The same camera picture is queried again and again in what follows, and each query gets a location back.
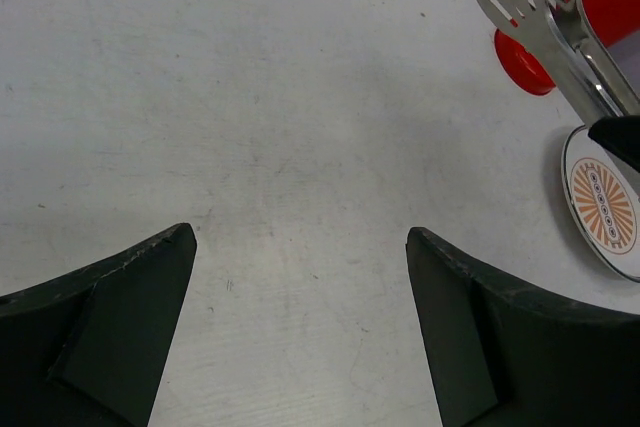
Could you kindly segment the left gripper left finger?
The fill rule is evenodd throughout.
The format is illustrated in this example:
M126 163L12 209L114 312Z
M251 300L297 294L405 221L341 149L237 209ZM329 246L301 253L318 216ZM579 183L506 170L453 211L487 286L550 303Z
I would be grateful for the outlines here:
M179 223L2 296L2 425L148 425L195 256Z

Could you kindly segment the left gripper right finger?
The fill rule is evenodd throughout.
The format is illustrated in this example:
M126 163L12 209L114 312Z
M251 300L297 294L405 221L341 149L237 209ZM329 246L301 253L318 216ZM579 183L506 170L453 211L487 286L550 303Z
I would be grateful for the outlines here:
M635 426L639 318L580 302L415 227L408 273L446 426Z

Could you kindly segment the red container lid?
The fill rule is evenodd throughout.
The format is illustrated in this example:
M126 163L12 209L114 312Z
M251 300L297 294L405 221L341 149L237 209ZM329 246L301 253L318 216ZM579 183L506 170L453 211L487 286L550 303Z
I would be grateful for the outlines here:
M536 58L499 29L494 33L494 48L506 74L525 92L544 96L556 87Z

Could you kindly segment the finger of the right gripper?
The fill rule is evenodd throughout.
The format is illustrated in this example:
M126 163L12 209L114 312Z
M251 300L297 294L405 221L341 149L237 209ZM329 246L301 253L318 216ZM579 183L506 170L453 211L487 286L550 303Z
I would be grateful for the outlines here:
M640 118L638 115L606 117L588 130L589 138L634 170L640 167Z

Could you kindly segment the metal food tongs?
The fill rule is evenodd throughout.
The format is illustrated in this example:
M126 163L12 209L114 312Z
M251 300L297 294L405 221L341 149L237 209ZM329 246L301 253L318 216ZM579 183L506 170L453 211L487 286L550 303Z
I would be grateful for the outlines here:
M542 65L586 125L639 113L639 97L597 38L582 0L476 0Z

